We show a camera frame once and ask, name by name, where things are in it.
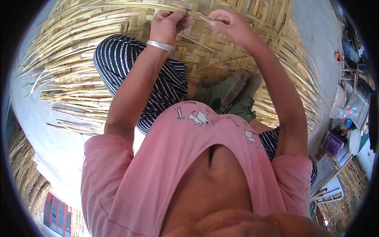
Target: green canvas shoe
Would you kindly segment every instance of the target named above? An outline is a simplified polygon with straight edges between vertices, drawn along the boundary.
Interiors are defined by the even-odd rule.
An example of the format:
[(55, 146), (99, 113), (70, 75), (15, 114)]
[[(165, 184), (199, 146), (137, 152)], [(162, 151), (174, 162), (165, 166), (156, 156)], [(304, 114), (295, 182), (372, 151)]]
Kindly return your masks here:
[(255, 111), (251, 111), (254, 105), (253, 97), (262, 83), (262, 80), (263, 78), (258, 74), (250, 76), (246, 82), (245, 88), (233, 101), (233, 104), (227, 109), (226, 113), (237, 115), (245, 119), (247, 122), (254, 119)]
[(216, 113), (223, 114), (243, 90), (249, 72), (240, 69), (223, 82), (203, 83), (196, 91), (193, 100), (209, 105)]

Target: sleeve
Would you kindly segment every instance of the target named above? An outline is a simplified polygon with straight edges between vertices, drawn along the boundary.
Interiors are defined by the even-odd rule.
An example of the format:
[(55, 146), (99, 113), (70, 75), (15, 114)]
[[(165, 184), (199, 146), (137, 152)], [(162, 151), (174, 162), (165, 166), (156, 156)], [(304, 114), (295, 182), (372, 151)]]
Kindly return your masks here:
[(87, 228), (93, 236), (108, 218), (132, 159), (132, 145), (117, 135), (94, 136), (84, 144), (81, 204)]
[(271, 162), (288, 213), (308, 216), (312, 162), (302, 155), (281, 155)]

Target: person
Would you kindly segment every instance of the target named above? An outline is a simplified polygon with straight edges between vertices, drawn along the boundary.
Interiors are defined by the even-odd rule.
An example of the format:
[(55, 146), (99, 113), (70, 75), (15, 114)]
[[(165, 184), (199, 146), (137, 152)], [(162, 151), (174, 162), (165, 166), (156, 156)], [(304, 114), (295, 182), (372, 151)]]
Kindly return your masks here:
[[(188, 83), (168, 59), (193, 17), (159, 11), (144, 44), (114, 35), (94, 65), (114, 96), (104, 134), (84, 145), (81, 199), (92, 236), (328, 236), (307, 218), (312, 163), (302, 102), (273, 52), (237, 13), (209, 18), (249, 52), (280, 120), (270, 162), (251, 112), (262, 79), (239, 70), (223, 82)], [(133, 155), (134, 129), (147, 134)]]

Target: hand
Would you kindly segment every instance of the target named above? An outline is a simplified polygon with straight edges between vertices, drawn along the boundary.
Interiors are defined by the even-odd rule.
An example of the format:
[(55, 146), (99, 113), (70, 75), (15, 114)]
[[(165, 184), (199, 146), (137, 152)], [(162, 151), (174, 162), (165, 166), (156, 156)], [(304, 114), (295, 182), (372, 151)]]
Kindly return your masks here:
[(245, 50), (254, 44), (255, 39), (259, 39), (250, 24), (238, 13), (218, 9), (212, 11), (208, 17), (213, 20), (210, 26), (217, 34), (221, 32), (227, 35)]
[(192, 16), (186, 16), (187, 9), (183, 4), (174, 5), (182, 8), (180, 11), (160, 10), (151, 21), (150, 40), (169, 44), (176, 47), (176, 35), (188, 28), (194, 21)]

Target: pink t-shirt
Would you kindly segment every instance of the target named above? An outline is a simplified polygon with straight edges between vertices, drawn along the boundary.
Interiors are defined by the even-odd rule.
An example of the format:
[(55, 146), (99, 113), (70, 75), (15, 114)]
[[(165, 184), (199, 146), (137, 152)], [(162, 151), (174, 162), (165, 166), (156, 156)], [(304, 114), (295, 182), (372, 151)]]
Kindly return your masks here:
[(135, 156), (132, 144), (117, 135), (98, 135), (84, 144), (81, 201), (91, 235), (159, 236), (181, 177), (215, 144), (238, 159), (255, 214), (308, 216), (312, 163), (307, 157), (282, 155), (270, 162), (244, 119), (185, 101), (155, 120)]

